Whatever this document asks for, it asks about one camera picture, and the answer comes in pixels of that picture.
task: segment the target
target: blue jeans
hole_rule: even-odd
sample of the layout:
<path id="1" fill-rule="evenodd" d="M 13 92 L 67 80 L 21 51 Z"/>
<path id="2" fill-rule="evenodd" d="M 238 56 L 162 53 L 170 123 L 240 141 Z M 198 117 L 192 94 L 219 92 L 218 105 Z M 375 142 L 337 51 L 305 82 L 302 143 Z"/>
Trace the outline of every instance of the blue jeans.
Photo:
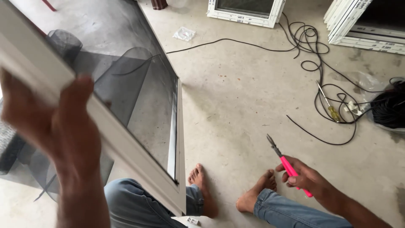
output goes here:
<path id="1" fill-rule="evenodd" d="M 171 219 L 168 209 L 149 195 L 135 180 L 111 181 L 104 187 L 111 226 L 115 228 L 186 228 Z M 204 198 L 197 185 L 186 187 L 187 216 L 201 216 Z M 352 227 L 342 218 L 303 206 L 264 189 L 257 197 L 253 214 L 279 228 Z"/>

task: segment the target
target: bare foot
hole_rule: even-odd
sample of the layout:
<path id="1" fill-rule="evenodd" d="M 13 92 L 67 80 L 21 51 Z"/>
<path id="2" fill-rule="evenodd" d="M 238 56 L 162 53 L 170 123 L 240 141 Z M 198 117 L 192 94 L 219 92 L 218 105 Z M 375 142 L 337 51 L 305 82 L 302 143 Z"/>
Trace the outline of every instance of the bare foot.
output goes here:
<path id="1" fill-rule="evenodd" d="M 274 170 L 272 169 L 267 170 L 265 174 L 259 178 L 252 189 L 239 197 L 239 199 L 236 201 L 236 209 L 238 209 L 240 212 L 253 213 L 253 208 L 257 197 L 265 188 L 277 191 L 277 183 L 274 177 Z"/>
<path id="2" fill-rule="evenodd" d="M 202 215 L 207 216 L 211 219 L 218 216 L 218 206 L 212 198 L 208 183 L 204 175 L 203 166 L 198 163 L 196 167 L 191 170 L 190 176 L 188 177 L 189 185 L 195 184 L 200 188 L 202 196 L 204 197 L 204 207 L 202 209 Z"/>

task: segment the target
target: screwdriver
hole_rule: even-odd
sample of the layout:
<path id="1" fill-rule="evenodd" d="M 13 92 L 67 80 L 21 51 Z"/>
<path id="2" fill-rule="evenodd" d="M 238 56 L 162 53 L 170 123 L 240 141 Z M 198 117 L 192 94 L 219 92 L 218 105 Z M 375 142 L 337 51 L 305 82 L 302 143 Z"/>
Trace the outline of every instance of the screwdriver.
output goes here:
<path id="1" fill-rule="evenodd" d="M 316 80 L 316 84 L 318 84 L 318 87 L 319 87 L 319 89 L 321 90 L 322 95 L 324 96 L 326 102 L 328 103 L 328 106 L 329 106 L 329 107 L 328 107 L 328 110 L 330 111 L 330 115 L 332 116 L 332 119 L 333 119 L 335 122 L 339 123 L 339 122 L 340 122 L 339 114 L 335 111 L 335 108 L 329 104 L 329 101 L 328 101 L 328 99 L 326 98 L 324 92 L 322 91 L 321 85 L 319 85 L 318 80 Z"/>

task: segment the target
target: dark red object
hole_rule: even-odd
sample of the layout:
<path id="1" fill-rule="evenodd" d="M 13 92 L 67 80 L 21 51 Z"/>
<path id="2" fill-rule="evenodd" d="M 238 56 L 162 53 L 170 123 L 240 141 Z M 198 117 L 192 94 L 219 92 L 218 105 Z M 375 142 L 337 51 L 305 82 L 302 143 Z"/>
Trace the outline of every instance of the dark red object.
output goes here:
<path id="1" fill-rule="evenodd" d="M 56 11 L 56 9 L 47 1 L 47 0 L 42 0 L 53 12 Z"/>
<path id="2" fill-rule="evenodd" d="M 166 8 L 167 2 L 166 0 L 152 0 L 153 9 L 161 10 Z"/>

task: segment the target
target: hand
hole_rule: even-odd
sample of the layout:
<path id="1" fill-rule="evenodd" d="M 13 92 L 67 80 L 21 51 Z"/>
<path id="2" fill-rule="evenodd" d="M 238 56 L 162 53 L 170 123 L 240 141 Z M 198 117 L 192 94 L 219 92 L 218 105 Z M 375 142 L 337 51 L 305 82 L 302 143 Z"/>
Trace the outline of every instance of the hand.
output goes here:
<path id="1" fill-rule="evenodd" d="M 291 164 L 298 176 L 288 176 L 285 172 L 281 180 L 285 183 L 288 180 L 288 187 L 299 187 L 310 191 L 315 199 L 330 212 L 339 214 L 343 207 L 346 195 L 336 189 L 316 170 L 310 168 L 297 158 L 284 155 Z M 285 170 L 282 164 L 276 167 L 276 171 Z"/>
<path id="2" fill-rule="evenodd" d="M 3 121 L 49 156 L 61 183 L 64 176 L 77 181 L 98 172 L 100 134 L 86 110 L 94 87 L 90 76 L 78 78 L 66 87 L 57 107 L 46 104 L 4 69 L 0 82 Z"/>

